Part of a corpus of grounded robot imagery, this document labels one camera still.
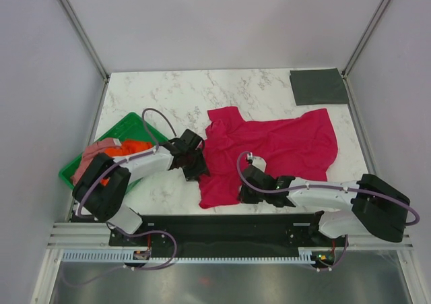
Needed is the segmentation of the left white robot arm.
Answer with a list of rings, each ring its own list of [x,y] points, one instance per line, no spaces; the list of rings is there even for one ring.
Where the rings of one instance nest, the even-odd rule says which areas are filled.
[[[203,156],[205,142],[187,129],[178,138],[156,142],[147,150],[124,156],[96,155],[73,188],[78,202],[76,216],[87,210],[97,221],[124,232],[132,245],[142,245],[148,230],[141,215],[125,204],[129,185],[156,173],[181,169],[186,181],[210,176]]]

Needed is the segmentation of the magenta t-shirt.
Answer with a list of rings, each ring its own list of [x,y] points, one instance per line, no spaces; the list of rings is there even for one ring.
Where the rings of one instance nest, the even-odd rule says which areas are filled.
[[[238,169],[246,168],[239,159],[252,152],[267,163],[272,177],[291,175],[326,181],[327,170],[337,158],[337,138],[326,109],[309,111],[295,119],[245,121],[237,107],[207,112],[203,156],[209,176],[199,182],[203,209],[236,205],[241,185]]]

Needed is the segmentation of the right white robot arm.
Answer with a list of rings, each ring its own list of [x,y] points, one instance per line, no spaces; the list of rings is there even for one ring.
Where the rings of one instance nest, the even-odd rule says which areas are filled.
[[[330,183],[264,173],[254,165],[239,173],[242,203],[317,208],[308,237],[318,246],[340,236],[369,233],[392,243],[403,240],[410,200],[372,174],[358,181]]]

